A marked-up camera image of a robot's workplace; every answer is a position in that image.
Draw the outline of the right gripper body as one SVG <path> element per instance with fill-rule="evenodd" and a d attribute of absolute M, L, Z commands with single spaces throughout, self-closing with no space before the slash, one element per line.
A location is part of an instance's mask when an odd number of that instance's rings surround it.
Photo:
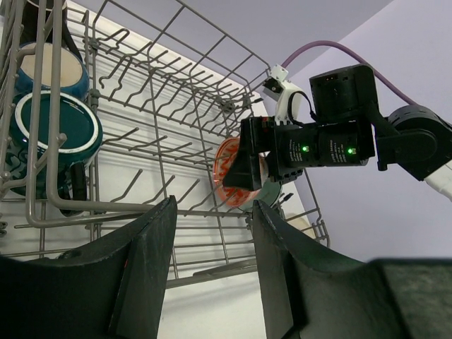
<path fill-rule="evenodd" d="M 269 117 L 246 118 L 240 139 L 251 141 L 259 154 L 267 152 L 268 177 L 282 183 L 295 180 L 304 168 L 364 166 L 374 157 L 372 127 L 365 119 L 300 127 L 277 125 Z"/>

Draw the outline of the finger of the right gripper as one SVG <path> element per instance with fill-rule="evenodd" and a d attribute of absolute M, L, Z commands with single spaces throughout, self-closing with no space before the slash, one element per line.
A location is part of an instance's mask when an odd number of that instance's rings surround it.
<path fill-rule="evenodd" d="M 259 153 L 251 141 L 239 140 L 234 161 L 226 172 L 222 184 L 224 187 L 258 191 L 263 186 Z"/>

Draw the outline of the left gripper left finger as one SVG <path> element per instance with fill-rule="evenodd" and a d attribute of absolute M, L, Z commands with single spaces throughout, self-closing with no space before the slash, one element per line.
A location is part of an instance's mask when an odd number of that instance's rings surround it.
<path fill-rule="evenodd" d="M 170 196 L 57 258 L 1 258 L 2 338 L 156 338 L 177 225 Z"/>

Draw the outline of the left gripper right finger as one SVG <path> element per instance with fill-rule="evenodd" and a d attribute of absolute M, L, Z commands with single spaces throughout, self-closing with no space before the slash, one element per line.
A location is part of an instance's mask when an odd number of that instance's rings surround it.
<path fill-rule="evenodd" d="M 451 261 L 367 263 L 319 244 L 262 201 L 253 236 L 268 338 L 450 338 Z"/>

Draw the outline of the orange patterned bowl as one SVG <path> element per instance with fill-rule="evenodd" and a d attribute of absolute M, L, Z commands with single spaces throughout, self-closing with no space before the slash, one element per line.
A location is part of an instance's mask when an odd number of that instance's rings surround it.
<path fill-rule="evenodd" d="M 225 139 L 219 146 L 213 166 L 218 195 L 229 207 L 241 208 L 254 200 L 263 188 L 263 158 L 251 154 L 239 137 Z"/>

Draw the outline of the light green bowl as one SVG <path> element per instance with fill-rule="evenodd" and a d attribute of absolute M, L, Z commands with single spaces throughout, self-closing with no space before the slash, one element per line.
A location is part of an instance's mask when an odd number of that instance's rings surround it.
<path fill-rule="evenodd" d="M 272 207 L 280 198 L 281 191 L 282 185 L 280 182 L 272 182 L 270 179 L 267 179 L 260 190 L 257 199 Z"/>

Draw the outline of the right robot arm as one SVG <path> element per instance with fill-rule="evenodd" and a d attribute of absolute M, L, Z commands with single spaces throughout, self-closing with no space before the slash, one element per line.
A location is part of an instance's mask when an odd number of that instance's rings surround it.
<path fill-rule="evenodd" d="M 451 196 L 451 125 L 410 104 L 380 113 L 374 71 L 356 64 L 314 76 L 306 95 L 274 66 L 263 86 L 277 98 L 273 117 L 243 119 L 239 147 L 223 185 L 257 191 L 266 179 L 293 182 L 309 167 L 401 166 Z"/>

